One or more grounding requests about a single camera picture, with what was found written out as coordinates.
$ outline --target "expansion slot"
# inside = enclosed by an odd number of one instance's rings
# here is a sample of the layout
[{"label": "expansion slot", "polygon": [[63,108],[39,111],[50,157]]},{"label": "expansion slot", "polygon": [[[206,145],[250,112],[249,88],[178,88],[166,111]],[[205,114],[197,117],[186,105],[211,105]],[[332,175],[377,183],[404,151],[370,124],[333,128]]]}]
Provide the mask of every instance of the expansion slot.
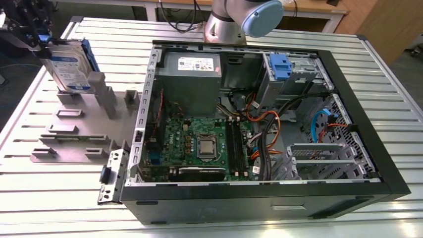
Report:
[{"label": "expansion slot", "polygon": [[232,174],[236,174],[237,165],[236,165],[236,151],[234,151],[234,135],[233,135],[233,121],[226,121],[226,144],[228,144],[228,157],[230,161],[230,171]]},{"label": "expansion slot", "polygon": [[245,175],[246,172],[246,160],[245,160],[245,147],[244,147],[244,136],[241,133],[240,121],[233,123],[234,128],[234,144],[236,144],[236,161],[237,171]]},{"label": "expansion slot", "polygon": [[248,176],[245,173],[248,171],[240,121],[230,119],[226,121],[226,143],[232,174]]}]

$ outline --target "slotted aluminum surface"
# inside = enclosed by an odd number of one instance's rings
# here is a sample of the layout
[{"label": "slotted aluminum surface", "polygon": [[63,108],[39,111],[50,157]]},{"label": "slotted aluminum surface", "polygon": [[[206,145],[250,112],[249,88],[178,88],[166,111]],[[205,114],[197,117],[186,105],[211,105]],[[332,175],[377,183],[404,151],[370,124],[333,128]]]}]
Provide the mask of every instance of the slotted aluminum surface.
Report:
[{"label": "slotted aluminum surface", "polygon": [[[115,91],[141,92],[151,41],[201,42],[203,33],[182,35],[166,23],[86,18],[82,23],[70,24],[63,37],[90,39],[107,84]],[[97,205],[102,165],[30,162],[31,151],[41,143],[39,135],[59,106],[57,85],[43,68],[0,134],[0,234],[138,238],[170,237],[169,234],[173,237],[423,236],[422,111],[372,46],[350,35],[281,30],[264,38],[249,38],[249,44],[333,51],[413,194],[330,220],[143,226],[123,205]]]}]

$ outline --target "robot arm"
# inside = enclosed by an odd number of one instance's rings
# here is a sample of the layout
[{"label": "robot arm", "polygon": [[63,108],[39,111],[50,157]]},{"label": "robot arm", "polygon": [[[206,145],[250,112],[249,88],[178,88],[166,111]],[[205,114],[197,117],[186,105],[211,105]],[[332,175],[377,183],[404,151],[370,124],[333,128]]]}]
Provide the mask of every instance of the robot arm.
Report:
[{"label": "robot arm", "polygon": [[264,37],[284,16],[280,0],[214,0],[206,25],[206,40],[213,43],[245,44],[246,34]]},{"label": "robot arm", "polygon": [[53,35],[53,9],[49,0],[0,0],[0,36],[43,59],[50,57],[45,42]]}]

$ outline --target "blue drive latch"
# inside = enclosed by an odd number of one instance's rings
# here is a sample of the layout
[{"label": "blue drive latch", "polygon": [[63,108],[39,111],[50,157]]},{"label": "blue drive latch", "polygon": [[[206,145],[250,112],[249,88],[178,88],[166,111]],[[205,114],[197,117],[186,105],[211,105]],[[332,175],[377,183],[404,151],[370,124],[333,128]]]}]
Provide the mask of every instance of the blue drive latch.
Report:
[{"label": "blue drive latch", "polygon": [[274,70],[276,80],[289,80],[293,74],[293,64],[286,54],[272,54],[270,63]]}]

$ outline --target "wooden desk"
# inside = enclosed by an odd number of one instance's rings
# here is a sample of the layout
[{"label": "wooden desk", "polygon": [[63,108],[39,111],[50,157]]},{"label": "wooden desk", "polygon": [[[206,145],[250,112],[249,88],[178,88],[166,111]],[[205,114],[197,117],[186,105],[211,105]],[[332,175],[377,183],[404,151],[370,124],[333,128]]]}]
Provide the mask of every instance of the wooden desk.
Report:
[{"label": "wooden desk", "polygon": [[[161,7],[159,0],[55,0],[75,3],[110,4],[143,6],[147,9],[149,21],[158,21],[157,9]],[[193,9],[194,0],[163,0],[165,8]],[[198,0],[202,10],[211,11],[213,0]],[[297,0],[298,17],[326,19],[328,23],[322,32],[334,33],[338,24],[350,10],[341,2],[338,6],[326,4],[326,0]],[[294,16],[296,4],[290,3],[285,6],[285,16]]]}]

